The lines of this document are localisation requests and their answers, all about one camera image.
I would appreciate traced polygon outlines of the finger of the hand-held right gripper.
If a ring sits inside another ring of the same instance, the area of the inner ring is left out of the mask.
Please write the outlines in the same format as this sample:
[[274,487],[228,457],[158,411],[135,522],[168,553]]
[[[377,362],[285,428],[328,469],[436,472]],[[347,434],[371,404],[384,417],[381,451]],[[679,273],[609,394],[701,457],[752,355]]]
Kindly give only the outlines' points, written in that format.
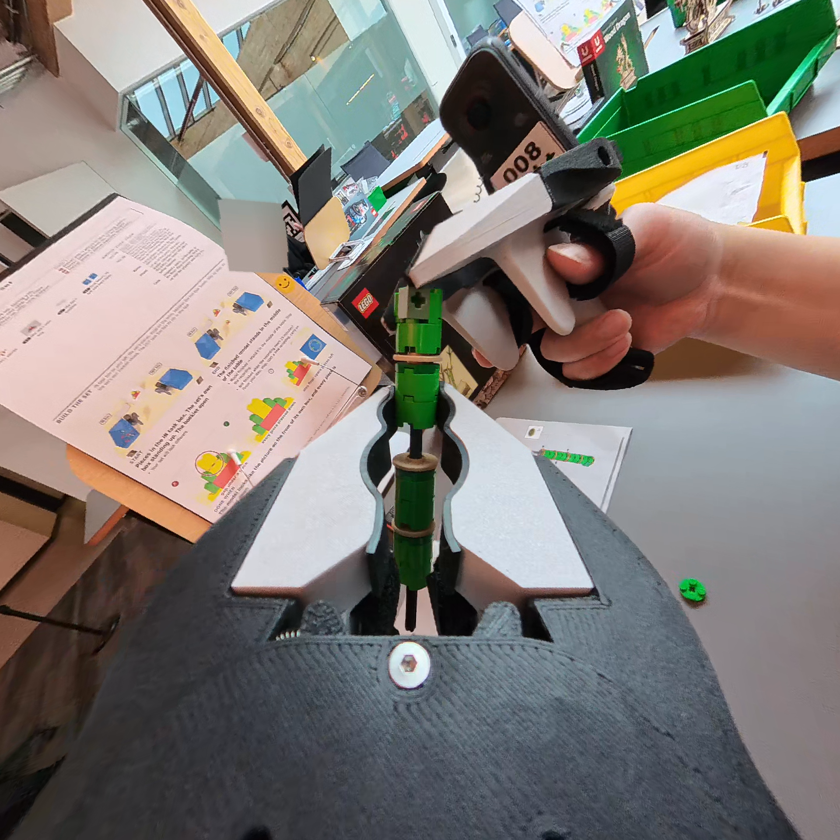
[[441,278],[443,319],[489,366],[513,370],[529,306],[503,272],[451,272]]
[[543,229],[552,211],[541,175],[527,174],[437,225],[408,276],[420,288],[489,257],[521,291],[548,291]]

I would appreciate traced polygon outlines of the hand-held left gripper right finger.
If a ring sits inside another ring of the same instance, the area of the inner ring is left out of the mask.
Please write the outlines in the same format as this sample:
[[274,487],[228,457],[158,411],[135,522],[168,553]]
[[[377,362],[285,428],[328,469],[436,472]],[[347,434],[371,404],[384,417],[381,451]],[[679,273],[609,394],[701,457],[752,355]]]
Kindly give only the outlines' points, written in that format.
[[585,568],[534,455],[450,385],[444,426],[461,457],[442,547],[459,594],[589,594]]

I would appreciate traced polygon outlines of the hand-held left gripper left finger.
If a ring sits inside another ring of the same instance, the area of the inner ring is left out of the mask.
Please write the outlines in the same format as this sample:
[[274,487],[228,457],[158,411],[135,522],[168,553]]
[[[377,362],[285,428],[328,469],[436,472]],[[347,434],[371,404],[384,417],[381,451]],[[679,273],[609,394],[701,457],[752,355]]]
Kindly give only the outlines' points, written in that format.
[[305,447],[236,573],[235,592],[369,592],[375,498],[362,455],[382,430],[381,389]]

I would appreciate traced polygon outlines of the green bamboo stalk brick model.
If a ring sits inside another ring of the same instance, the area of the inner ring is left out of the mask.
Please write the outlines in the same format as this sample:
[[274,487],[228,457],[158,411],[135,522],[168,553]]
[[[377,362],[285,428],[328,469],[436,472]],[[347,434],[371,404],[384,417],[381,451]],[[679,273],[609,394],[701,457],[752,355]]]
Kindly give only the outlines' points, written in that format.
[[405,629],[417,624],[417,594],[432,571],[435,476],[438,458],[424,451],[435,426],[443,349],[441,290],[399,287],[395,294],[395,419],[407,426],[406,452],[393,458],[393,551],[406,588]]

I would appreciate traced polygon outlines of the person's right forearm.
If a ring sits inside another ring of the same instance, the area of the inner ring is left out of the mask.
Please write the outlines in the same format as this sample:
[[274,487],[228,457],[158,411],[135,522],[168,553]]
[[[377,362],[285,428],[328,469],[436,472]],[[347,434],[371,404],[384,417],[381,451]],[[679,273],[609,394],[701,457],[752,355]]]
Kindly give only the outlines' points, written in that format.
[[721,252],[696,337],[837,381],[839,239],[710,228]]

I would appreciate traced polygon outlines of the person's right hand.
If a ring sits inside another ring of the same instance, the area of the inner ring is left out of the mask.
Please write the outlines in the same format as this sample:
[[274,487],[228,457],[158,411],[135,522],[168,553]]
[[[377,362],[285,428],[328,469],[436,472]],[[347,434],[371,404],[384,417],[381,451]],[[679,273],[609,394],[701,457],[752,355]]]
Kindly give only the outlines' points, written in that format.
[[632,206],[623,221],[635,258],[602,295],[604,312],[564,337],[547,330],[541,341],[542,355],[576,381],[609,372],[634,341],[656,354],[679,340],[709,336],[728,228],[657,204]]

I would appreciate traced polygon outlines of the white instruction booklet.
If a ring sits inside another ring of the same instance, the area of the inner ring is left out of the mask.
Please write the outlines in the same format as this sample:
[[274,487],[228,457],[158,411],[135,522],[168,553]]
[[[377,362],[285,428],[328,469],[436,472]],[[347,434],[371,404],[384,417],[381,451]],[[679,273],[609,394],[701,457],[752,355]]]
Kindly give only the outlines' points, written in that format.
[[632,428],[500,417],[520,443],[550,461],[602,511],[606,511]]

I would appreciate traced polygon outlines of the dark model kit box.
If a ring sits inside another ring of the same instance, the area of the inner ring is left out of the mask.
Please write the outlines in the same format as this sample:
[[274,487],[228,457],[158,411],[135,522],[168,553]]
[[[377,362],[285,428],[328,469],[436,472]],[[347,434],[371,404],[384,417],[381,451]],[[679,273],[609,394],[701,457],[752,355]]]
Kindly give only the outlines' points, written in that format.
[[649,72],[634,2],[614,4],[577,51],[594,104],[633,88]]

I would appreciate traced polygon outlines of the black toy brick box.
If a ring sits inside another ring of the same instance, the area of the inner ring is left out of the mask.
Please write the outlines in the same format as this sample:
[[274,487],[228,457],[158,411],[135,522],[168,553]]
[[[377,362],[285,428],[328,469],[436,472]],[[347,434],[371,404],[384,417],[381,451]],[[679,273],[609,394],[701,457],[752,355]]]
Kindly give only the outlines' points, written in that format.
[[[403,277],[422,234],[451,217],[440,192],[415,201],[384,236],[321,293],[322,305],[343,322],[357,344],[368,343],[369,353],[381,358],[393,374],[394,337],[382,318],[397,282]],[[480,365],[467,341],[443,323],[444,362],[440,378],[480,408],[486,408],[509,377],[509,372]]]

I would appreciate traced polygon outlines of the green plastic bin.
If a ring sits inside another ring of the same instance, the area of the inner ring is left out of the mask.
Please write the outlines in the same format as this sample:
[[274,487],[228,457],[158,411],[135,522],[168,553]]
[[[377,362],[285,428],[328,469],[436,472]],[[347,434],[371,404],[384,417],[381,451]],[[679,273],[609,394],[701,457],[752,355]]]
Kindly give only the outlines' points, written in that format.
[[694,106],[688,121],[731,127],[791,112],[836,44],[832,2],[791,3],[640,80],[624,94],[626,126]]
[[752,80],[674,110],[643,104],[636,86],[613,95],[578,139],[582,143],[599,137],[612,140],[621,153],[623,177],[628,177],[767,115]]

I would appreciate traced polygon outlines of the wooden model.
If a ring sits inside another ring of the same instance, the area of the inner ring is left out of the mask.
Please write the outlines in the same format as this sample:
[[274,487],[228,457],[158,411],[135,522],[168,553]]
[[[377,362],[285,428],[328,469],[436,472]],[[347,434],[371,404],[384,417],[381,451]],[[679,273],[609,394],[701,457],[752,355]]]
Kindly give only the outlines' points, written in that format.
[[684,1],[679,3],[685,13],[686,36],[680,44],[686,55],[717,39],[734,20],[732,1]]

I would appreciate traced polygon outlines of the white paper sheet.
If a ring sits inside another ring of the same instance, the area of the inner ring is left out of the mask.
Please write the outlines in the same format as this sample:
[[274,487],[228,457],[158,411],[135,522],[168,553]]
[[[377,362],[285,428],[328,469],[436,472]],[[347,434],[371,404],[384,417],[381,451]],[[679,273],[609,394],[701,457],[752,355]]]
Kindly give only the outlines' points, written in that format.
[[699,175],[658,204],[720,224],[750,224],[759,208],[767,156],[765,151]]

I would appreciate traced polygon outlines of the printed instruction sheet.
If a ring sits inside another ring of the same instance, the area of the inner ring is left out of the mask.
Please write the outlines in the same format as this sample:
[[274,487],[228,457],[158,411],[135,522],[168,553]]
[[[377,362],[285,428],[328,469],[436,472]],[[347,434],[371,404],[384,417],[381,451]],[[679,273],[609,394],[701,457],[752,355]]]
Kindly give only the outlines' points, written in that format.
[[2,275],[2,405],[215,522],[371,363],[178,219],[114,196]]

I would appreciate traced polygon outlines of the wooden beam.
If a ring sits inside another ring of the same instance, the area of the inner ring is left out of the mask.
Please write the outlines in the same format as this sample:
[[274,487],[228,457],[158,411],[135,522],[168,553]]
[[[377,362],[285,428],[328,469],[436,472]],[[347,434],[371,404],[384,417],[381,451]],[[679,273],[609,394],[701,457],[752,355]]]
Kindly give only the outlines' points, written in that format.
[[307,161],[290,133],[191,1],[146,1],[186,56],[211,83],[256,147],[286,180]]

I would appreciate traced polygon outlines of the yellow plastic bin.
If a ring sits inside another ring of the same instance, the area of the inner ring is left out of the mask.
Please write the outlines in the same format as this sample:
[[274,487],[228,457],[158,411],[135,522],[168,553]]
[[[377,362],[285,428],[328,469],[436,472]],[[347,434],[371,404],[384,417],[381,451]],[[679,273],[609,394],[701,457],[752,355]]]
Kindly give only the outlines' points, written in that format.
[[762,191],[752,228],[805,235],[802,158],[785,113],[775,114],[704,143],[618,183],[612,204],[618,213],[638,203],[653,203],[723,165],[766,153]]

